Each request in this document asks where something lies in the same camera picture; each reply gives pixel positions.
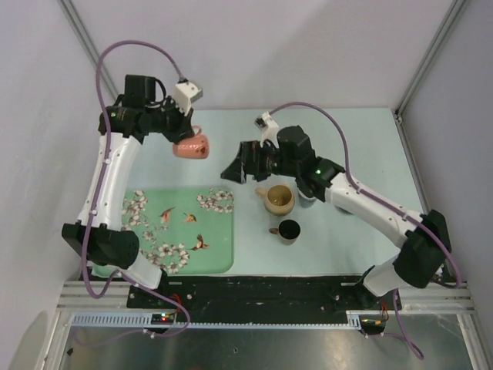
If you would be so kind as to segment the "pink cup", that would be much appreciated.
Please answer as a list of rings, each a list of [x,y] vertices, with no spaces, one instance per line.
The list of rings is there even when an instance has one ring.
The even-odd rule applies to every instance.
[[[173,145],[173,155],[191,160],[204,160],[210,153],[210,142],[201,126],[192,126],[194,136]]]

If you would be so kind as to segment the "light blue coffee mug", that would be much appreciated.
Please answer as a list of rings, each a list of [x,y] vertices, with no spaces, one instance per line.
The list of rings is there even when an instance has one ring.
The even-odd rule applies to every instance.
[[[312,207],[317,202],[316,197],[307,197],[301,192],[298,193],[298,199],[302,208]]]

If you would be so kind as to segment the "brown small cup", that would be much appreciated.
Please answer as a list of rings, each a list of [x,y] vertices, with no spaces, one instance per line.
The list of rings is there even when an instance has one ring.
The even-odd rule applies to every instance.
[[[301,227],[295,220],[283,220],[276,227],[270,227],[269,232],[277,235],[282,244],[291,245],[300,236]]]

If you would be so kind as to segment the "dark blue mug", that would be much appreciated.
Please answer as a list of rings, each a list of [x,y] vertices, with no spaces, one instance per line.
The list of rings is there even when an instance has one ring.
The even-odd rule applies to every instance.
[[[343,207],[339,207],[339,206],[334,206],[338,211],[340,211],[342,214],[348,214],[348,215],[353,215],[352,212],[350,212],[349,210],[346,210],[345,208]]]

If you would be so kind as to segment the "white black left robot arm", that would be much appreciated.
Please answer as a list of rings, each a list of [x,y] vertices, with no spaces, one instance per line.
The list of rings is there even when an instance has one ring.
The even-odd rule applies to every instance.
[[[193,137],[192,104],[203,95],[194,82],[181,78],[173,92],[156,102],[150,76],[127,75],[125,91],[103,108],[99,118],[99,154],[86,202],[73,224],[64,224],[62,238],[82,262],[110,266],[133,284],[145,287],[144,298],[153,307],[165,306],[171,297],[162,271],[139,250],[139,238],[122,229],[122,206],[132,164],[144,139],[151,133],[178,144]]]

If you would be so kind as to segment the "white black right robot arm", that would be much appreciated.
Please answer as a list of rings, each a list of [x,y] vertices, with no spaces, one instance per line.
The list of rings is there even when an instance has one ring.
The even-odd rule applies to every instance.
[[[389,291],[410,285],[426,288],[451,253],[444,215],[420,213],[385,200],[350,178],[348,170],[317,156],[300,126],[277,133],[277,141],[243,141],[224,180],[245,183],[247,176],[263,181],[271,175],[293,177],[298,190],[353,214],[380,231],[397,248],[396,257],[370,267],[357,282],[357,303],[375,308]]]

